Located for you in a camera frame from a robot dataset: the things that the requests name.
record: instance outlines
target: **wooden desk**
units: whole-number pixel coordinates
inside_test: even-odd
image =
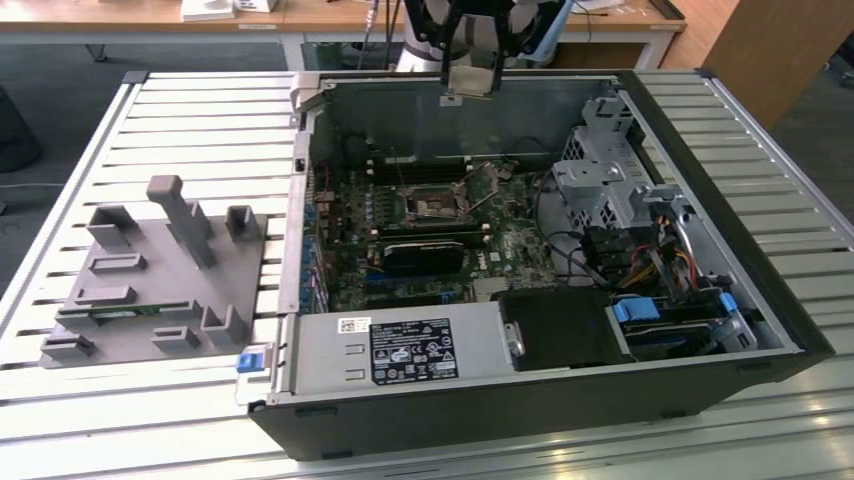
[[[368,2],[361,0],[286,0],[284,12],[282,46],[289,68],[304,70],[301,45],[310,42],[360,42],[364,40],[364,21]],[[560,43],[607,43],[641,45],[636,61],[637,68],[656,68],[676,32],[684,30],[683,20],[667,20],[648,0],[628,0],[636,10],[608,16],[589,17],[589,38],[587,17],[572,15],[565,25]],[[400,6],[400,15],[394,24],[394,41],[402,41],[405,9]],[[382,42],[385,31],[385,2],[380,2],[380,11],[369,41]]]
[[[661,66],[705,67],[765,128],[854,31],[854,0],[671,0],[689,22]]]
[[[180,0],[0,0],[0,44],[85,45],[100,61],[104,45],[280,43],[284,0],[272,13],[181,22]]]
[[[280,30],[284,9],[281,0],[272,13],[234,12],[234,18],[184,23],[180,0],[0,0],[0,33]]]
[[[667,20],[647,0],[629,0],[636,12],[589,17],[593,44],[633,44],[636,66],[655,68],[684,21]],[[364,38],[368,3],[356,0],[278,0],[273,13],[236,12],[236,18],[181,22],[180,0],[0,0],[0,44],[232,43],[282,46],[290,70],[304,70],[308,42]],[[394,41],[402,40],[401,7]],[[384,2],[370,41],[384,41]],[[587,43],[587,17],[569,18],[561,43]]]

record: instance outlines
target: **red wire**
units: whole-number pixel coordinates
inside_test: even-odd
[[[635,253],[631,254],[631,270],[633,271],[635,267],[636,267],[636,263],[637,263],[637,254],[640,253],[641,250],[645,250],[647,248],[649,248],[648,245],[640,245],[636,249],[635,249]]]

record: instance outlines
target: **white table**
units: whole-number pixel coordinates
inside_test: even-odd
[[[254,341],[272,340],[290,79],[280,72],[172,73],[121,86],[0,302],[2,478],[703,480],[851,473],[851,226],[725,90],[692,72],[643,73],[641,79],[838,350],[784,382],[749,388],[689,418],[297,463],[234,404],[233,356],[34,366],[85,258],[90,239],[81,224],[93,204],[125,202],[134,218],[161,217],[142,202],[153,174],[181,175],[185,197],[200,199],[209,215],[237,197],[272,216],[253,332]],[[672,178],[648,148],[661,176]]]

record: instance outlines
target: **white label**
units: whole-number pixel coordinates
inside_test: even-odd
[[[92,318],[125,318],[134,317],[136,313],[133,312],[104,312],[104,313],[92,313],[89,315]]]
[[[439,362],[433,363],[432,365],[435,365],[435,370],[452,370],[453,368],[456,368],[456,362]]]
[[[237,25],[237,29],[240,30],[274,30],[274,25],[264,25],[262,23],[244,23]]]
[[[350,317],[337,319],[337,333],[366,333],[370,317]]]
[[[443,95],[439,97],[440,107],[459,107],[463,105],[461,95]]]

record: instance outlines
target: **blue latch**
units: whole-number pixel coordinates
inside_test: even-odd
[[[237,358],[237,373],[250,373],[264,371],[264,354],[241,353]]]
[[[624,298],[612,307],[619,323],[657,320],[661,318],[649,297]]]
[[[719,298],[720,298],[720,305],[723,305],[723,308],[725,309],[725,313],[732,315],[737,311],[737,303],[735,303],[735,297],[732,297],[731,293],[724,292],[720,294]]]

